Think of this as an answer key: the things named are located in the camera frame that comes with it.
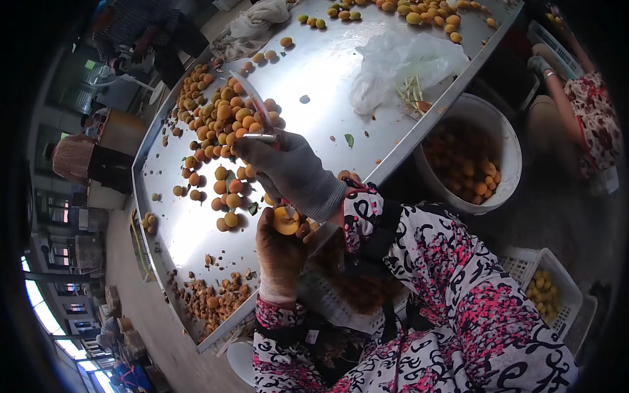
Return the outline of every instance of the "window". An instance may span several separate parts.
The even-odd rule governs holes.
[[[69,195],[36,190],[37,218],[40,221],[68,225],[71,200]]]
[[[30,268],[28,266],[28,262],[25,257],[22,257],[22,270],[25,272],[30,272]],[[55,319],[55,317],[50,312],[48,305],[45,301],[43,301],[42,294],[37,287],[37,284],[34,281],[24,280],[26,284],[26,293],[28,294],[28,298],[31,301],[31,305],[33,306],[33,310],[37,315],[37,318],[40,320],[43,327],[51,334],[55,336],[64,335],[64,331]],[[80,360],[87,358],[86,352],[83,349],[78,349],[74,343],[70,340],[56,340],[57,345],[63,349],[69,357]],[[92,361],[86,360],[85,362],[79,362],[79,365],[85,369],[85,371],[95,371],[97,369],[98,364],[95,364]],[[100,383],[101,387],[106,393],[114,393],[114,390],[109,383],[109,377],[111,373],[104,373],[102,371],[97,371],[94,373],[96,379]]]
[[[85,309],[85,304],[81,304],[81,303],[64,304],[64,309],[68,315],[87,314],[87,310]]]

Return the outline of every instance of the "person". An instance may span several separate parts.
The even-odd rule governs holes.
[[[280,235],[266,208],[256,235],[257,392],[553,392],[576,380],[574,359],[558,334],[456,216],[439,205],[400,205],[369,185],[338,180],[302,136],[280,136],[279,151],[249,138],[236,140],[234,149],[275,201],[286,198],[300,214],[342,228],[346,266],[380,265],[402,282],[430,327],[405,329],[389,313],[358,364],[326,384],[309,352],[317,341],[304,322],[309,312],[297,302],[305,243],[313,234],[304,223],[297,236]]]
[[[574,35],[567,31],[566,36],[585,75],[568,79],[549,47],[533,46],[528,67],[544,81],[549,96],[537,96],[531,104],[528,136],[538,153],[553,153],[571,179],[592,193],[613,192],[618,188],[615,165],[623,154],[620,126],[600,73]]]
[[[52,170],[69,182],[87,187],[88,180],[92,179],[103,187],[131,195],[133,156],[99,146],[96,142],[84,134],[69,135],[56,146],[54,143],[46,145],[43,156],[52,161]]]
[[[109,116],[109,108],[101,108],[94,111],[93,114],[84,114],[81,116],[81,127],[83,127],[83,134],[90,138],[98,139],[100,127],[107,120]]]
[[[111,348],[112,344],[116,341],[116,330],[118,325],[114,317],[110,316],[103,322],[101,326],[101,334],[96,335],[96,342],[103,348]]]
[[[153,48],[155,69],[171,90],[185,72],[178,50],[196,58],[209,45],[205,36],[171,0],[114,0],[100,11],[92,30],[101,61],[114,72],[121,64],[114,45],[130,47],[135,43],[133,63],[142,62],[148,49]]]

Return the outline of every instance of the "floral shirt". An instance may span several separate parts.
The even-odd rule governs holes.
[[[564,87],[588,148],[579,157],[581,174],[586,178],[616,165],[622,152],[622,134],[606,90],[598,72],[568,80]]]
[[[382,197],[364,188],[343,202],[347,250],[357,253],[382,214]],[[381,326],[359,364],[326,386],[302,343],[283,348],[254,336],[256,392],[513,392],[565,391],[577,367],[568,348],[477,237],[437,206],[403,206],[386,266],[420,300],[428,331],[405,331],[383,342]],[[266,329],[304,323],[306,310],[270,306],[258,298]]]

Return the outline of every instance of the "sleeve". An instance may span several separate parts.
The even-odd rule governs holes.
[[[255,315],[265,329],[288,331],[304,323],[305,313],[300,304],[293,312],[271,306],[260,297],[256,300]],[[258,332],[253,336],[253,373],[258,393],[318,393],[326,390],[302,344],[283,348]]]
[[[151,23],[147,31],[159,27],[169,32],[175,31],[177,26],[177,20],[179,19],[179,11],[175,8],[170,0],[156,0],[154,3],[155,8],[151,16]]]
[[[105,65],[108,65],[109,61],[116,57],[116,50],[114,49],[114,46],[100,31],[97,31],[92,35],[92,41],[94,42],[94,46],[98,51],[101,61]]]
[[[350,253],[369,239],[382,206],[383,198],[373,189],[344,200]],[[426,319],[452,329],[466,374],[477,386],[536,391],[540,385],[565,387],[576,380],[574,359],[559,336],[496,256],[443,205],[403,206],[384,263],[415,294]]]

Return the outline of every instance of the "gloved hand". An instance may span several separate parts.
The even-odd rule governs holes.
[[[236,155],[256,170],[267,194],[279,202],[285,197],[297,212],[322,223],[338,209],[347,185],[329,170],[324,170],[306,139],[276,129],[280,151],[250,138],[234,141]]]
[[[296,236],[286,236],[273,228],[274,218],[273,209],[265,208],[255,235],[261,272],[259,294],[262,300],[287,308],[297,300],[297,280],[308,257],[305,243],[310,226],[304,222]]]
[[[531,71],[537,73],[541,78],[543,78],[544,71],[553,69],[541,56],[530,57],[526,62],[526,66]]]

